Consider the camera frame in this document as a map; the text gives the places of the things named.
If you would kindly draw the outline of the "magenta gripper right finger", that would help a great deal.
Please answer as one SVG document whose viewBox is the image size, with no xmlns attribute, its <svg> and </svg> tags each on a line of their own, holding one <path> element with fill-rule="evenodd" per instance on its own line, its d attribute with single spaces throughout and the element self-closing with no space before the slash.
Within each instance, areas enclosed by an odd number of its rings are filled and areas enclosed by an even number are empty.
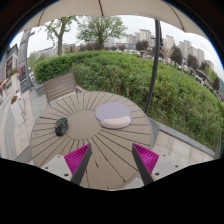
<svg viewBox="0 0 224 224">
<path fill-rule="evenodd" d="M 166 154 L 157 153 L 138 144 L 132 144 L 132 155 L 139 170 L 142 181 L 148 185 L 182 168 Z"/>
</svg>

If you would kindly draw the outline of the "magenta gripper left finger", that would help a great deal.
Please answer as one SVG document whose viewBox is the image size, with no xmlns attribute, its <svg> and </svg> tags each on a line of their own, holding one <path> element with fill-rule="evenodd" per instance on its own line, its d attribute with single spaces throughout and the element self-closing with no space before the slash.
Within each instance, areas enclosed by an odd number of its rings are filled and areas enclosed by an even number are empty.
<svg viewBox="0 0 224 224">
<path fill-rule="evenodd" d="M 79 185 L 91 154 L 91 145 L 87 144 L 66 156 L 56 155 L 42 169 Z"/>
</svg>

